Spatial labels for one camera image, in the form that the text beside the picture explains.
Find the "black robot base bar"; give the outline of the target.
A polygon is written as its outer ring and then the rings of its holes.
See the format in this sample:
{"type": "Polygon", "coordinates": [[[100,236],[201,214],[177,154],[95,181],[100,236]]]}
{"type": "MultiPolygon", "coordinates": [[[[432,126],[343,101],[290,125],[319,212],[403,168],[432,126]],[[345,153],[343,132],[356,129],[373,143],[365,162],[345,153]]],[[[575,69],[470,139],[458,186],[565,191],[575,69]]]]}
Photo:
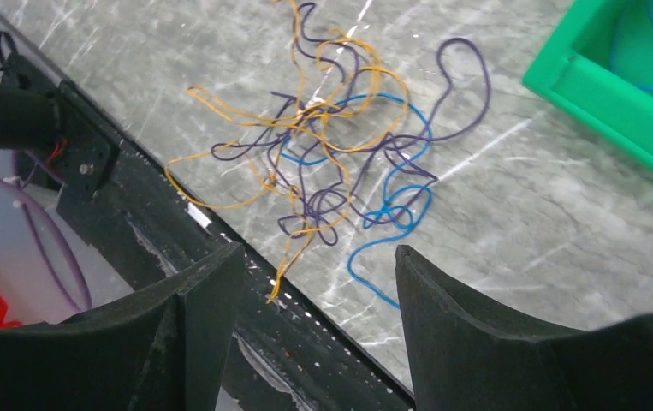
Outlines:
{"type": "Polygon", "coordinates": [[[63,147],[64,217],[88,215],[79,235],[96,246],[133,292],[236,243],[212,246],[140,149],[70,82],[51,83],[2,30],[0,71],[0,148],[63,147]]]}

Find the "green plastic bin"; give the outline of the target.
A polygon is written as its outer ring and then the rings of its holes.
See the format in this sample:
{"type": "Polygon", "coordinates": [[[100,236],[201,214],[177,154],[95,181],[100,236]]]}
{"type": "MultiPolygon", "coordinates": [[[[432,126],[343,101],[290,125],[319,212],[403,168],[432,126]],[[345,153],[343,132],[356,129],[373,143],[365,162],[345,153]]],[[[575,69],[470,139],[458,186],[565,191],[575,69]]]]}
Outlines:
{"type": "Polygon", "coordinates": [[[653,1],[575,1],[524,85],[653,170],[653,1]]]}

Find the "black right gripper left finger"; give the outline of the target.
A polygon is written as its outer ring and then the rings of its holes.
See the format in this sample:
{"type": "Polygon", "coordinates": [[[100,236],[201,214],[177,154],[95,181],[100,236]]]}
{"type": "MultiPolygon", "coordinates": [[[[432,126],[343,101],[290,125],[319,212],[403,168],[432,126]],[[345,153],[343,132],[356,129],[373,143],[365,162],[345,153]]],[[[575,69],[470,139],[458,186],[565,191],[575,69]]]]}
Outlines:
{"type": "Polygon", "coordinates": [[[0,330],[0,410],[212,410],[245,274],[232,243],[59,324],[0,330]]]}

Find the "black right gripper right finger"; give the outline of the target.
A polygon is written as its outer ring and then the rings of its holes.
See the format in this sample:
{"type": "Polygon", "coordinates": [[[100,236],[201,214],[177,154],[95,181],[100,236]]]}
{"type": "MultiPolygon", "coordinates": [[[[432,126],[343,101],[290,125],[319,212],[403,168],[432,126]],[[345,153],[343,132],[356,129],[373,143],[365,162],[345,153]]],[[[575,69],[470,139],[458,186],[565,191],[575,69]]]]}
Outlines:
{"type": "Polygon", "coordinates": [[[395,277],[419,410],[653,410],[653,313],[581,331],[511,308],[407,245],[395,277]]]}

